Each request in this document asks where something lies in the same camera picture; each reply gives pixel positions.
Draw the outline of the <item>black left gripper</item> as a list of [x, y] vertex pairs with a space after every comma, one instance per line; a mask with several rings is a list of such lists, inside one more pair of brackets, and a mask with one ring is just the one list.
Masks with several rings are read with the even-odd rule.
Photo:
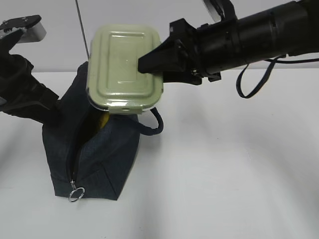
[[0, 40], [0, 111], [42, 124], [58, 124], [61, 120], [59, 96], [33, 75], [34, 66], [23, 56], [10, 54], [17, 35]]

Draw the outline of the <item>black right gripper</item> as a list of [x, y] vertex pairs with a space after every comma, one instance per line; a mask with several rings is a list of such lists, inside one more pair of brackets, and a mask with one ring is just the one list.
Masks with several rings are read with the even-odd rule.
[[201, 85], [221, 80], [221, 72], [239, 66], [238, 20], [191, 26], [184, 18], [171, 22], [169, 37], [138, 59], [140, 73], [163, 72], [164, 83]]

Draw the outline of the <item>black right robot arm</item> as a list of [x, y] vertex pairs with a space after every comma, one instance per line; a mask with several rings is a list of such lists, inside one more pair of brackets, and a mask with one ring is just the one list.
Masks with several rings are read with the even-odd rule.
[[279, 56], [319, 50], [319, 3], [291, 1], [238, 18], [229, 0], [204, 2], [214, 24], [171, 22], [169, 37], [138, 60], [138, 72], [162, 74], [166, 83], [200, 85], [221, 72]]

